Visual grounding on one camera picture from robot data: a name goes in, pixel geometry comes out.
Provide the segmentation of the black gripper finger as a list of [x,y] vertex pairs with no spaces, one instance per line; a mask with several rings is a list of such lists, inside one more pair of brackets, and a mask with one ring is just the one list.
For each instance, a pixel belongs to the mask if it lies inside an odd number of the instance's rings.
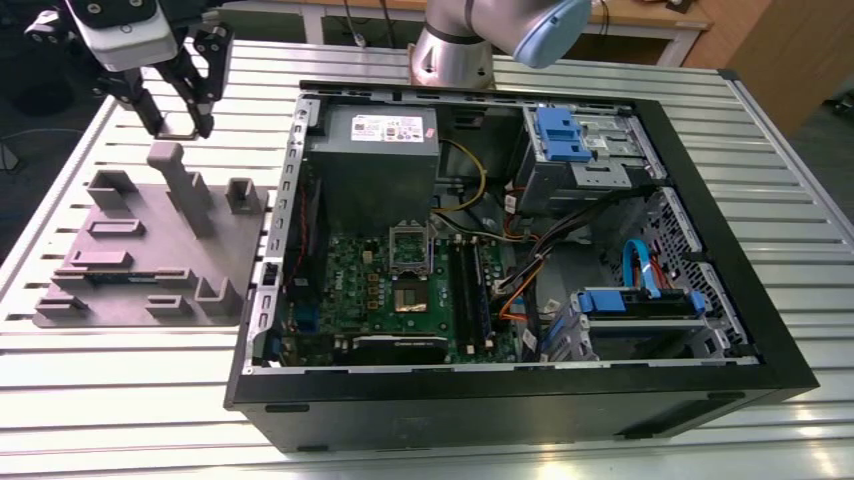
[[207,74],[199,72],[184,47],[171,60],[159,63],[159,73],[187,105],[196,134],[208,138],[215,125],[212,106],[221,100],[229,72],[231,26],[203,26],[193,35],[192,47],[207,63]]
[[97,28],[73,10],[46,9],[24,36],[60,60],[74,80],[136,113],[149,135],[160,133],[164,118],[141,77],[141,66],[165,58],[165,18],[159,11],[136,23]]

